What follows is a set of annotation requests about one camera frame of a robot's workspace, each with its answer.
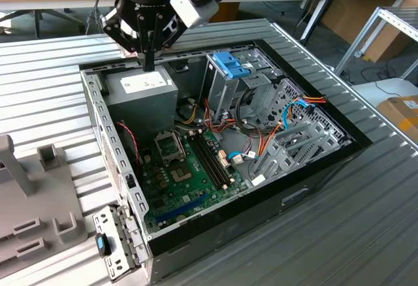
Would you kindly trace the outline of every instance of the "blue latch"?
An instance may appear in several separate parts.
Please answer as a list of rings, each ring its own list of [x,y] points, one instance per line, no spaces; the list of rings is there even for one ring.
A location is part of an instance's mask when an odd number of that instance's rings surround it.
[[[214,54],[214,59],[220,67],[227,71],[229,78],[240,78],[251,74],[251,71],[243,68],[236,57],[229,52],[218,52]]]

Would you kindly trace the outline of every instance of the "green circuit board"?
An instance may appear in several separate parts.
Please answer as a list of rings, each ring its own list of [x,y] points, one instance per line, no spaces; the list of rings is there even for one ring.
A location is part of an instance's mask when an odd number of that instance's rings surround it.
[[[209,144],[217,144],[211,132],[202,135]],[[142,190],[150,207],[145,215],[149,232],[157,232],[248,188],[239,173],[232,169],[225,171],[234,182],[226,189],[217,189],[188,139],[183,136],[181,142],[186,154],[184,161],[175,160],[168,166],[163,164],[155,145],[141,153],[143,159],[148,156],[148,162],[143,164]]]

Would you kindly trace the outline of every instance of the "metal shelf rack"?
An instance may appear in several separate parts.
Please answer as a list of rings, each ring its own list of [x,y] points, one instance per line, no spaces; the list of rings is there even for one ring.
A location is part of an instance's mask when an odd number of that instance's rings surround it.
[[[381,23],[376,27],[375,31],[370,35],[361,50],[357,51],[360,43],[368,36],[374,28],[375,23],[381,19]],[[417,7],[378,7],[373,15],[369,18],[366,25],[361,29],[354,43],[350,46],[347,53],[335,68],[335,74],[339,76],[346,67],[350,57],[355,54],[357,57],[362,56],[368,47],[375,41],[383,29],[384,24],[391,24],[404,34],[418,42],[418,8]],[[418,59],[406,70],[401,76],[405,79],[418,66]]]

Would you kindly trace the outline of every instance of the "yellow wire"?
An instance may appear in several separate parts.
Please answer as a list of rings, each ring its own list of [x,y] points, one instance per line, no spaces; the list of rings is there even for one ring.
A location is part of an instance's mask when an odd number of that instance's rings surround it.
[[[324,97],[321,97],[321,98],[313,98],[313,97],[305,97],[305,96],[304,96],[304,99],[322,100],[322,99],[324,99]]]
[[[193,113],[191,114],[190,118],[187,121],[182,122],[183,124],[188,125],[195,119],[196,107],[197,107],[197,105],[195,105],[195,107],[193,108]]]

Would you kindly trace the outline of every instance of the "motherboard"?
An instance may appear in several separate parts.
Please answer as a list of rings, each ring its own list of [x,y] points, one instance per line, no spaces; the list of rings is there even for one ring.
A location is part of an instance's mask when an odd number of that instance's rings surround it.
[[[142,188],[150,207],[145,216],[149,232],[180,222],[248,188],[229,163],[222,166],[226,162],[219,156],[222,151],[213,133],[174,134],[176,138],[171,141],[166,135],[163,146],[156,141],[141,152]],[[184,153],[184,158],[168,163],[167,156],[175,153]]]

